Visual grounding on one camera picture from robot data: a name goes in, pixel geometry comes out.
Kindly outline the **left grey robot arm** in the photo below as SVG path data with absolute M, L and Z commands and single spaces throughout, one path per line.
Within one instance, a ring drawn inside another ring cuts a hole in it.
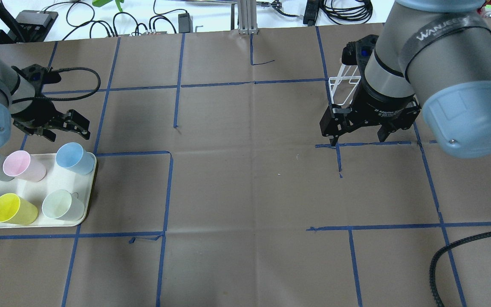
M 0 60 L 0 148 L 11 137 L 15 126 L 26 135 L 38 135 L 54 142 L 54 130 L 74 132 L 90 138 L 90 121 L 76 110 L 59 112 L 56 98 L 43 95 L 43 85 L 61 81 L 63 72 L 73 68 L 53 69 L 33 64 L 24 69 Z

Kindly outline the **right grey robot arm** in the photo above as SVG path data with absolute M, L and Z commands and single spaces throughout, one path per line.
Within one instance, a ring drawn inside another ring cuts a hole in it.
M 397 0 L 380 35 L 351 41 L 342 64 L 357 66 L 349 106 L 331 103 L 320 132 L 335 145 L 362 127 L 384 142 L 419 115 L 448 155 L 491 155 L 491 29 L 481 0 Z

